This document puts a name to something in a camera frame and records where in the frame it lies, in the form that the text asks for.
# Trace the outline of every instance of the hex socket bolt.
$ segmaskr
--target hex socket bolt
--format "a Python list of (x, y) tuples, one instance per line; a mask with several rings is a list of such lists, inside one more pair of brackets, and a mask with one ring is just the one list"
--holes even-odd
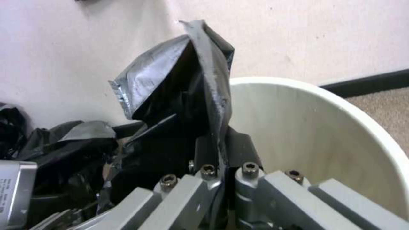
[(241, 172), (245, 178), (254, 179), (258, 177), (259, 167), (254, 162), (246, 162), (241, 167)]
[(217, 176), (216, 168), (210, 164), (204, 164), (200, 169), (200, 174), (202, 175), (202, 178), (205, 180), (211, 180)]
[(299, 183), (299, 184), (303, 184), (303, 180), (304, 180), (304, 175), (301, 174), (299, 171), (295, 170), (295, 169), (289, 169), (287, 171), (284, 172), (288, 177), (290, 177), (291, 179), (293, 179), (295, 182)]
[(176, 177), (175, 174), (164, 175), (159, 181), (160, 187), (164, 192), (171, 191), (176, 186), (177, 183), (178, 178)]

